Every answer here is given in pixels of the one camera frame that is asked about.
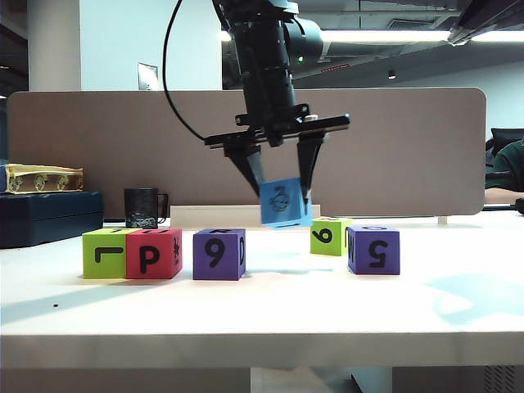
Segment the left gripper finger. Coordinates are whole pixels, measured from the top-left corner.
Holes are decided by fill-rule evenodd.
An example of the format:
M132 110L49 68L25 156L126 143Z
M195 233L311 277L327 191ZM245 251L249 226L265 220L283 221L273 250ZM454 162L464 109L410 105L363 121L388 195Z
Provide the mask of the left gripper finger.
M300 170L301 192L306 205L310 199L314 167L325 137L325 133L304 133L299 136L299 142L296 145Z
M259 144L233 145L229 143L224 146L224 155L236 166L250 184L253 192L259 197L260 185L265 181L261 146Z

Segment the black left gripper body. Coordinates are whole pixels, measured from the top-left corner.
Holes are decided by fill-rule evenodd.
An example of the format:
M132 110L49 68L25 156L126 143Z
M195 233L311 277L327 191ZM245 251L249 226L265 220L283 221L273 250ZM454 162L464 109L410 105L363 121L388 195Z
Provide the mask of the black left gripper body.
M257 124L252 115L245 113L235 116L237 126L246 126L244 131L216 134L204 139L210 149L227 147L250 147L267 142L271 147L279 147L285 139L298 138L310 133L333 132L348 129L350 115L341 114L333 117L307 120L310 115L308 104L298 104L284 111L282 119L271 119Z

